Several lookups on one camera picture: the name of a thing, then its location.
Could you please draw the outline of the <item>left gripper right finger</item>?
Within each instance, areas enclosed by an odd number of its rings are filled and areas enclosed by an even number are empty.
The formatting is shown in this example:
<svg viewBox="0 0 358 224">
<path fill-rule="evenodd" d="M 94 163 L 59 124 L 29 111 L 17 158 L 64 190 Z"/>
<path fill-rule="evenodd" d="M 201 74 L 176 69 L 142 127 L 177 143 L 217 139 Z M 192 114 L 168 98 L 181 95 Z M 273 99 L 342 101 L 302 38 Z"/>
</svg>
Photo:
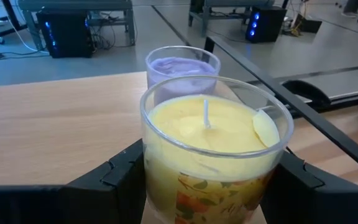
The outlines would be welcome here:
<svg viewBox="0 0 358 224">
<path fill-rule="evenodd" d="M 358 224 L 358 185 L 284 152 L 260 206 L 267 223 Z"/>
</svg>

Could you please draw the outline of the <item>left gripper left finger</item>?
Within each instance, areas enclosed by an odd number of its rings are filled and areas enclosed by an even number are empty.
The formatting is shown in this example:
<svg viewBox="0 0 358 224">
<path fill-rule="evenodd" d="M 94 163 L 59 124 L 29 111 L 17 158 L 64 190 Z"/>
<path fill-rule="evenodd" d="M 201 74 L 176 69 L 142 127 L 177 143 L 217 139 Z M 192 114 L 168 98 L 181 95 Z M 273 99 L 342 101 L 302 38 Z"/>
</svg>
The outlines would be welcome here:
<svg viewBox="0 0 358 224">
<path fill-rule="evenodd" d="M 145 200 L 138 140 L 65 185 L 0 185 L 0 223 L 140 224 Z"/>
</svg>

